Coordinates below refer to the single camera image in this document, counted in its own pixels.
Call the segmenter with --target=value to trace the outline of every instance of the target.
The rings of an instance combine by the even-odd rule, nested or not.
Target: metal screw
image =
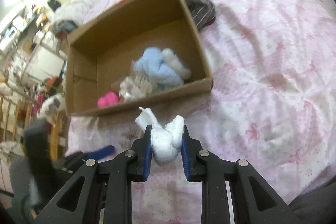
[[[240,166],[247,166],[249,164],[249,162],[247,160],[240,159],[240,160],[238,160],[238,164]]]
[[[96,161],[94,159],[89,159],[85,162],[86,166],[91,167],[96,164]]]
[[[209,151],[208,150],[200,150],[199,152],[199,155],[202,156],[202,157],[206,157],[206,156],[209,156]]]
[[[126,152],[125,152],[125,156],[126,157],[132,157],[132,156],[134,156],[135,155],[135,152],[133,151],[133,150],[127,150]]]

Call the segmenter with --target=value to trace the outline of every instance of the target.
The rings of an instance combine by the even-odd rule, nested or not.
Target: blue object
[[[163,89],[184,83],[182,78],[164,63],[161,50],[157,47],[145,49],[142,57],[135,62],[133,70],[147,75],[150,81],[163,85]]]
[[[145,179],[145,181],[148,179],[149,173],[151,171],[152,155],[153,155],[153,152],[152,152],[152,147],[151,147],[151,141],[149,141],[147,149],[146,149],[144,170],[143,170],[143,178]]]
[[[187,151],[187,146],[185,144],[184,136],[182,136],[181,156],[182,156],[184,175],[186,176],[187,181],[189,181],[191,174],[190,174],[190,168],[189,168],[189,156],[188,156],[188,151]]]
[[[84,157],[84,160],[94,159],[94,160],[101,160],[106,158],[107,156],[111,156],[114,154],[115,148],[113,145],[105,146],[99,150],[89,152]]]

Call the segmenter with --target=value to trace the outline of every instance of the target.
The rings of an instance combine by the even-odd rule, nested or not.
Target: pink floral bedsheet
[[[101,0],[88,18],[117,1]],[[182,115],[190,136],[220,158],[247,159],[289,203],[336,174],[336,24],[315,0],[213,2],[216,21],[201,31],[212,92],[152,110],[164,124]],[[128,149],[138,113],[72,118],[67,153]],[[133,185],[134,223],[199,223],[201,195],[180,157],[153,162],[149,180]]]

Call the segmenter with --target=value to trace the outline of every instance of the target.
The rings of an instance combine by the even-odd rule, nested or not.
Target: light blue cloth
[[[183,85],[183,80],[163,61],[161,50],[157,47],[145,49],[142,57],[133,66],[135,72],[147,75],[152,82],[162,85],[163,89]]]

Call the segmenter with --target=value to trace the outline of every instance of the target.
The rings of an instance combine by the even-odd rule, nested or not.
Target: white crumpled fabric
[[[151,146],[153,149],[154,160],[160,166],[174,161],[182,146],[182,135],[184,128],[184,118],[177,115],[165,128],[158,123],[155,115],[150,108],[139,108],[142,112],[135,119],[135,123],[143,132],[147,125],[151,125]]]

